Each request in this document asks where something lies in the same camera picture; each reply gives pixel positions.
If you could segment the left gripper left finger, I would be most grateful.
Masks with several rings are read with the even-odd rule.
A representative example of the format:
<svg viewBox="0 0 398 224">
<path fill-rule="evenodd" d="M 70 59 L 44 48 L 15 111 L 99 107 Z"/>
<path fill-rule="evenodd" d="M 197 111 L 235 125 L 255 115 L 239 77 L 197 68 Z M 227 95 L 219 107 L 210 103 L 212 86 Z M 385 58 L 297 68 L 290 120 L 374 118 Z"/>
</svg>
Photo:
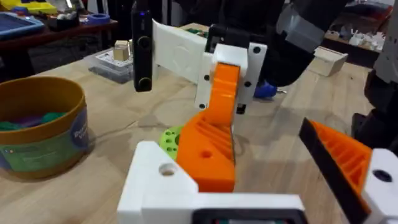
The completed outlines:
<svg viewBox="0 0 398 224">
<path fill-rule="evenodd" d="M 119 223 L 190 223 L 184 196 L 197 183 L 153 141 L 137 144 L 117 208 Z"/>
</svg>

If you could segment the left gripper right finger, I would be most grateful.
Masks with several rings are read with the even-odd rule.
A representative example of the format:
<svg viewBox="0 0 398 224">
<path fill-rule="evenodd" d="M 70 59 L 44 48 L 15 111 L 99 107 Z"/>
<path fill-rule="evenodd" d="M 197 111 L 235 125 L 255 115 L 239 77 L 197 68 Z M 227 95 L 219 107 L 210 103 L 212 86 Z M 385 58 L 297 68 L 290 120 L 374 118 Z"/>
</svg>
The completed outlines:
<svg viewBox="0 0 398 224">
<path fill-rule="evenodd" d="M 304 118 L 298 134 L 348 223 L 397 223 L 397 156 Z"/>
</svg>

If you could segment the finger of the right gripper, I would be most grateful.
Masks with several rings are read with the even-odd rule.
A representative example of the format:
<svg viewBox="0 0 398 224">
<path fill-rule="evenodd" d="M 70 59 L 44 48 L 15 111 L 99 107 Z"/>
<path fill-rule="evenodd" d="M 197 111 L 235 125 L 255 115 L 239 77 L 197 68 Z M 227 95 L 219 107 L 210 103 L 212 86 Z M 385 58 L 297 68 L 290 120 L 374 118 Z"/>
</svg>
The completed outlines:
<svg viewBox="0 0 398 224">
<path fill-rule="evenodd" d="M 252 102 L 266 53 L 267 45 L 252 42 L 249 44 L 246 73 L 239 79 L 236 98 L 237 114 L 244 114 L 246 108 Z"/>
<path fill-rule="evenodd" d="M 218 44 L 213 53 L 203 53 L 195 106 L 204 106 L 205 121 L 231 126 L 239 79 L 246 75 L 247 68 L 246 48 Z"/>
</svg>

